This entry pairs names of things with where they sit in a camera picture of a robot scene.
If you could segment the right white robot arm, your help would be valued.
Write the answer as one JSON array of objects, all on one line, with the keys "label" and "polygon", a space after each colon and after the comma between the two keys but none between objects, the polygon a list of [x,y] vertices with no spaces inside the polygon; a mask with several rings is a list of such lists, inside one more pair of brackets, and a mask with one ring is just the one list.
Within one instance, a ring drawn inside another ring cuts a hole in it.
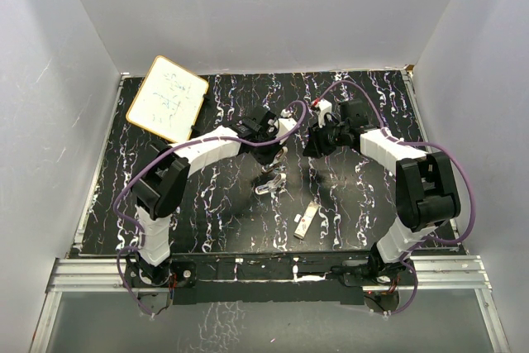
[{"label": "right white robot arm", "polygon": [[460,214],[460,197],[448,155],[427,153],[407,145],[385,127],[369,122],[360,100],[339,104],[340,116],[324,99],[312,103],[317,122],[308,128],[303,154],[319,159],[347,146],[376,161],[395,177],[397,216],[388,232],[371,248],[370,278],[387,284],[398,274],[399,260],[435,229]]}]

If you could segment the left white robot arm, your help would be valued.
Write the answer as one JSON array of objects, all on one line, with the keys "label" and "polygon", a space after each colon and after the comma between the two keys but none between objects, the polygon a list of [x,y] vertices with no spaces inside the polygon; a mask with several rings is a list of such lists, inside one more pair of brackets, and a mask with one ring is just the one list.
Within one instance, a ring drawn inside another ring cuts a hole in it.
[{"label": "left white robot arm", "polygon": [[139,257],[145,262],[141,274],[160,286],[170,277],[169,224],[182,202],[188,178],[209,165],[250,153],[263,166],[278,163],[285,135],[297,122],[286,113],[277,117],[259,107],[249,117],[192,139],[186,146],[153,145],[155,155],[164,157],[135,182],[137,221],[142,227]]}]

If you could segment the white staple box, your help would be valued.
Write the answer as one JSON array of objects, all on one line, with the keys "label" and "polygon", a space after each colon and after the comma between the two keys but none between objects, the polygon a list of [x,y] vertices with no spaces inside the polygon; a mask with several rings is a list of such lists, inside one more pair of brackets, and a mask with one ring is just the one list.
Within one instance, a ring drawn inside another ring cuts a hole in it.
[{"label": "white staple box", "polygon": [[310,202],[308,204],[304,214],[298,220],[298,225],[293,234],[295,237],[300,240],[305,238],[314,217],[317,215],[319,207],[320,206],[315,202]]}]

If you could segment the beige grey stapler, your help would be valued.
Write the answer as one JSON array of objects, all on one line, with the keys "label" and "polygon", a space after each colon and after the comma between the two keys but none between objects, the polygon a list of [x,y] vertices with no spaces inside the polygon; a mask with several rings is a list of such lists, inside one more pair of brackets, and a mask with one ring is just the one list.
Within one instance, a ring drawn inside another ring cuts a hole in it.
[{"label": "beige grey stapler", "polygon": [[275,155],[273,161],[270,164],[264,165],[261,168],[262,174],[269,174],[275,169],[277,169],[284,162],[287,156],[287,153],[288,153],[288,148],[286,146],[282,147],[280,151]]}]

